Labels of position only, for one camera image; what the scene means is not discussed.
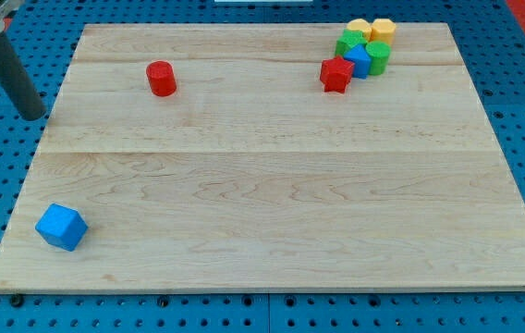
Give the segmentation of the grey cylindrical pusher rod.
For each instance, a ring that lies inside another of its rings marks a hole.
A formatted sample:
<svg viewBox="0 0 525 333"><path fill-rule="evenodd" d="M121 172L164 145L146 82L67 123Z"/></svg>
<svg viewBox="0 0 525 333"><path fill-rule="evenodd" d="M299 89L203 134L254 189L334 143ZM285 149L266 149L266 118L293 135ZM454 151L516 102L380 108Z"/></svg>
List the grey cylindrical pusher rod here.
<svg viewBox="0 0 525 333"><path fill-rule="evenodd" d="M45 115L46 106L3 31L0 32L0 85L23 119L36 120Z"/></svg>

